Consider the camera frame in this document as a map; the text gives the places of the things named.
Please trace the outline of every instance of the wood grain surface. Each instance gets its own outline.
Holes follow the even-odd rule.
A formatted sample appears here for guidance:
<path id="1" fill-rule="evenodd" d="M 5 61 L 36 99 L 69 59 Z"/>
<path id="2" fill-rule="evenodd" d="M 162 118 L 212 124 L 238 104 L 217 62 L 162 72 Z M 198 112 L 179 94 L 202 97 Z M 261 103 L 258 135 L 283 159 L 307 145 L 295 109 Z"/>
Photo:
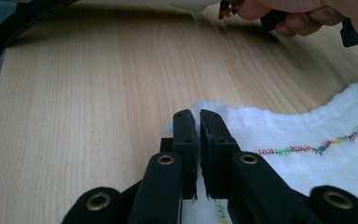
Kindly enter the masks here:
<path id="1" fill-rule="evenodd" d="M 83 192 L 128 188 L 198 100 L 303 113 L 358 81 L 340 26 L 285 39 L 217 12 L 77 4 L 22 35 L 0 76 L 0 223 L 59 223 Z"/>

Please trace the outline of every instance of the embroidery thread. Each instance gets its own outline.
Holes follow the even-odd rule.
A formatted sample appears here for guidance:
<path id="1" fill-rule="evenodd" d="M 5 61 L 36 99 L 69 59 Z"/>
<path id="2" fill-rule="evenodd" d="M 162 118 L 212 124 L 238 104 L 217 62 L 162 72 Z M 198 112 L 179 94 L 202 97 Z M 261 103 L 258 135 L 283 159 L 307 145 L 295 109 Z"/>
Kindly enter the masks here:
<path id="1" fill-rule="evenodd" d="M 344 143 L 353 143 L 358 136 L 358 125 L 354 127 L 353 132 L 349 135 L 340 136 L 332 140 L 327 140 L 322 143 L 319 147 L 285 147 L 281 149 L 264 149 L 264 150 L 257 150 L 256 154 L 263 156 L 263 155 L 279 155 L 279 156 L 289 156 L 295 152 L 313 152 L 315 154 L 323 155 L 323 153 L 332 145 L 341 145 Z"/>
<path id="2" fill-rule="evenodd" d="M 218 200 L 216 205 L 217 216 L 219 217 L 219 221 L 221 224 L 228 224 L 226 208 L 222 205 L 222 201 Z"/>

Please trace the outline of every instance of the white fabric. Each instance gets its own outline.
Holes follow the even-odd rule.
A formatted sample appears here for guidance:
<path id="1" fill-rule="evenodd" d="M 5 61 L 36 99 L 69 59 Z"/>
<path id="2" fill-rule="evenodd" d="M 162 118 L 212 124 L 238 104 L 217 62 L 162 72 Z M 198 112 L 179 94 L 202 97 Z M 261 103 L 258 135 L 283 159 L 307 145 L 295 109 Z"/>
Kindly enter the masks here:
<path id="1" fill-rule="evenodd" d="M 327 105 L 304 114 L 197 102 L 191 111 L 198 126 L 202 109 L 222 116 L 241 150 L 279 152 L 262 156 L 292 189 L 309 195 L 314 187 L 330 185 L 358 197 L 358 83 Z M 321 153 L 290 149 L 318 148 L 328 141 L 328 148 Z M 184 223 L 230 223 L 227 211 L 220 211 L 225 202 L 206 200 L 202 181 L 199 173 L 200 199 L 184 204 Z"/>

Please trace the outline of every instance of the black cable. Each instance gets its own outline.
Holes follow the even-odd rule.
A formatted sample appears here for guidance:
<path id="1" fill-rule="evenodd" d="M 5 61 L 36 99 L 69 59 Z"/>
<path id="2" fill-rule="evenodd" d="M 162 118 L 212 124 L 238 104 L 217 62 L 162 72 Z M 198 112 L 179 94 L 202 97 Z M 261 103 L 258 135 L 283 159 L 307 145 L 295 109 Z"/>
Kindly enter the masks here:
<path id="1" fill-rule="evenodd" d="M 26 30 L 78 0 L 34 0 L 9 16 L 0 24 L 0 56 Z"/>

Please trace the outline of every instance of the human hand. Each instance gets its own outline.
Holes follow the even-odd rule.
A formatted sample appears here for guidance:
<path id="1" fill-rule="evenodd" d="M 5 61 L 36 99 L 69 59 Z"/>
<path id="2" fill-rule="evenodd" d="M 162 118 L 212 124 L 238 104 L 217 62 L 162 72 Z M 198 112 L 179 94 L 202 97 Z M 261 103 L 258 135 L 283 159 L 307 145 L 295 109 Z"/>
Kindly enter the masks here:
<path id="1" fill-rule="evenodd" d="M 350 18 L 358 33 L 358 1 L 352 0 L 245 0 L 238 15 L 248 21 L 267 15 L 272 9 L 289 14 L 277 23 L 279 35 L 310 35 L 323 25 L 336 25 Z"/>

